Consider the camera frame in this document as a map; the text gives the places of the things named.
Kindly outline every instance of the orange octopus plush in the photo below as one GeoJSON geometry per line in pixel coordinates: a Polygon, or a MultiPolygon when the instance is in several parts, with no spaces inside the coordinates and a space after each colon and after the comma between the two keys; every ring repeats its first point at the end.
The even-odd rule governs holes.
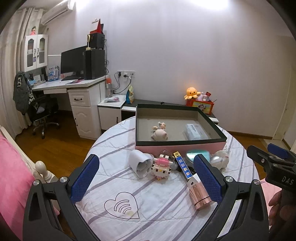
{"type": "Polygon", "coordinates": [[[184,99],[187,100],[187,99],[192,99],[192,98],[197,98],[198,95],[200,95],[201,92],[197,92],[197,90],[193,87],[190,87],[186,90],[186,95],[184,96],[184,99]]]}

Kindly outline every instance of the bed frame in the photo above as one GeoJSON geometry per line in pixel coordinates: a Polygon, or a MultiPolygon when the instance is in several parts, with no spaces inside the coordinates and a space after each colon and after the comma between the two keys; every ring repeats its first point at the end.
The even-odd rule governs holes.
{"type": "MultiPolygon", "coordinates": [[[[41,180],[42,183],[52,183],[52,182],[56,182],[58,181],[58,178],[51,173],[50,171],[48,171],[46,169],[46,166],[44,164],[44,162],[42,161],[37,161],[36,163],[34,163],[23,151],[22,149],[17,145],[17,143],[14,141],[14,139],[9,135],[9,133],[7,132],[7,130],[3,127],[0,126],[0,135],[2,134],[2,136],[4,136],[11,145],[13,145],[13,147],[17,150],[17,152],[20,154],[21,158],[23,159],[23,161],[30,167],[30,169],[35,169],[38,173],[39,173],[39,177],[38,179],[41,180]]],[[[60,207],[59,204],[56,200],[52,200],[52,204],[53,206],[60,211],[60,207]]]]}

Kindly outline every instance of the pink bedsheet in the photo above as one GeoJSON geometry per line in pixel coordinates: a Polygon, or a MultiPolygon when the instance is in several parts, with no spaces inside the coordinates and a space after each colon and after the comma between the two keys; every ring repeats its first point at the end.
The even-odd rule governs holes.
{"type": "Polygon", "coordinates": [[[19,153],[0,134],[0,213],[20,240],[25,206],[34,180],[19,153]]]}
{"type": "Polygon", "coordinates": [[[274,194],[276,194],[278,191],[280,191],[281,188],[268,183],[267,181],[265,181],[265,179],[262,179],[260,181],[260,183],[261,183],[261,186],[262,186],[262,189],[263,189],[263,193],[264,193],[264,197],[265,197],[265,201],[266,201],[266,205],[267,205],[267,212],[268,212],[268,215],[269,215],[270,209],[272,207],[268,206],[268,203],[269,203],[270,199],[272,199],[274,194]]]}

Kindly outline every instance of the pink box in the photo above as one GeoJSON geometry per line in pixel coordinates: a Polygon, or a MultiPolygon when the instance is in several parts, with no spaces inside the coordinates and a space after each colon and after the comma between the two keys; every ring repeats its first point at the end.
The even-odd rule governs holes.
{"type": "Polygon", "coordinates": [[[163,150],[178,151],[185,156],[189,150],[222,150],[226,136],[199,108],[176,105],[138,104],[136,110],[135,149],[159,156],[163,150]],[[166,124],[166,141],[151,138],[153,126],[166,124]]]}

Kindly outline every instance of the computer monitor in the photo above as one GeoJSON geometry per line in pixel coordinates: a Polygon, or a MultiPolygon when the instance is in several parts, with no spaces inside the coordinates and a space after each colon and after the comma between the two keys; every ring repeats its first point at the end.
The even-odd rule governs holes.
{"type": "Polygon", "coordinates": [[[70,49],[62,53],[61,74],[75,72],[76,77],[83,77],[83,52],[85,52],[86,47],[70,49]]]}

